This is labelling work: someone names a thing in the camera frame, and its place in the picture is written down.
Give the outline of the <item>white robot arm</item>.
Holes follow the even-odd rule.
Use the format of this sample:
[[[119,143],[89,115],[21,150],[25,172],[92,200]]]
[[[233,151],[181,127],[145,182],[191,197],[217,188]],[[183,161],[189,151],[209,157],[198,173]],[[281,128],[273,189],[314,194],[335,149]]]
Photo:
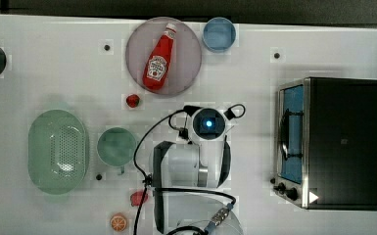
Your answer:
[[[163,141],[151,155],[154,219],[162,235],[228,235],[241,232],[231,213],[236,204],[217,197],[231,168],[229,131],[244,114],[234,106],[224,110],[185,106],[186,122],[176,130],[179,142]]]

